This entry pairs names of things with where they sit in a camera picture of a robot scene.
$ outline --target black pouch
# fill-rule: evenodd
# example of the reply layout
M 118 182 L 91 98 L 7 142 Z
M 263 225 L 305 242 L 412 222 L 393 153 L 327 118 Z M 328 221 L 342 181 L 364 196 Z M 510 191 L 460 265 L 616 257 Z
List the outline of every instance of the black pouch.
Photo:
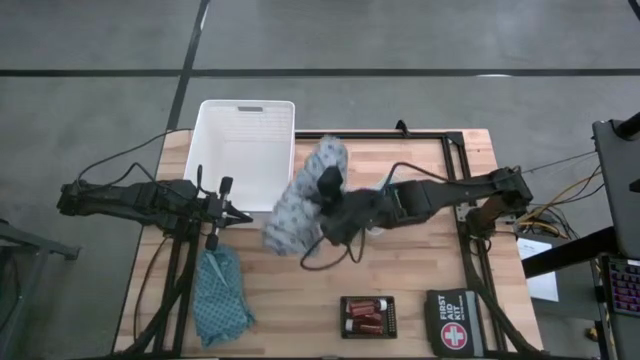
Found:
M 429 290 L 424 303 L 427 339 L 438 357 L 483 357 L 486 339 L 475 292 Z

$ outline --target metal stand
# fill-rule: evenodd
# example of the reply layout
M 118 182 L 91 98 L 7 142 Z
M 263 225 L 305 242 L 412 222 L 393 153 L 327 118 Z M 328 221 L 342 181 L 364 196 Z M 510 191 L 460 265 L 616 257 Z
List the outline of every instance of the metal stand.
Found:
M 181 357 L 182 342 L 189 316 L 191 287 L 196 272 L 200 227 L 200 221 L 190 222 L 184 233 L 174 239 L 174 246 L 171 249 L 169 267 L 167 269 L 167 279 L 162 295 L 162 303 L 146 328 L 138 336 L 138 340 L 122 352 L 88 359 L 176 359 Z M 188 246 L 186 263 L 182 273 L 176 279 L 183 245 Z M 175 332 L 173 334 L 173 341 L 167 348 L 167 346 L 165 346 L 168 328 L 167 320 L 176 303 L 179 303 L 179 305 Z M 151 352 L 146 352 L 151 340 L 153 340 Z
M 6 245 L 11 248 L 20 248 L 34 253 L 34 262 L 26 275 L 26 281 L 21 286 L 18 299 L 3 333 L 0 333 L 0 359 L 13 359 L 15 346 L 24 326 L 24 318 L 27 313 L 29 300 L 36 291 L 40 274 L 44 269 L 50 254 L 60 254 L 66 260 L 78 258 L 80 248 L 69 247 L 59 242 L 41 238 L 14 228 L 4 220 L 0 220 L 0 240 L 6 240 L 15 245 Z
M 578 240 L 547 250 L 522 261 L 525 277 L 546 274 L 569 265 L 589 261 L 602 253 L 617 253 L 618 244 L 613 227 L 596 231 Z

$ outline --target white paper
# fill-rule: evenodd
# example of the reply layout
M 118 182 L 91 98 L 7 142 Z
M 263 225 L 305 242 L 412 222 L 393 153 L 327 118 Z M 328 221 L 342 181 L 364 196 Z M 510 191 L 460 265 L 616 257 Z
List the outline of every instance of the white paper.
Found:
M 522 260 L 551 248 L 551 244 L 529 239 L 518 239 L 518 252 Z M 555 272 L 527 279 L 527 287 L 529 287 L 529 295 L 533 298 L 558 301 L 558 285 L 556 284 Z

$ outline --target white plastic basket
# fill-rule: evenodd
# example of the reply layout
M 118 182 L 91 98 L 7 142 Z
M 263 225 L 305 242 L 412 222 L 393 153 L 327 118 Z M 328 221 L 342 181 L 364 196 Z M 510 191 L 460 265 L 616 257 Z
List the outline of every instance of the white plastic basket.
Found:
M 229 200 L 261 227 L 293 176 L 295 106 L 290 101 L 207 100 L 200 106 L 184 178 L 218 191 L 233 178 Z

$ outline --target keyboard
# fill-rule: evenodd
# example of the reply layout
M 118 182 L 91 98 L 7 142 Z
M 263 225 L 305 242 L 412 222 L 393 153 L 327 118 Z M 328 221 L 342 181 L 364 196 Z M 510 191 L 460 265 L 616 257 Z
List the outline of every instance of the keyboard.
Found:
M 611 257 L 603 260 L 613 312 L 640 317 L 640 262 Z

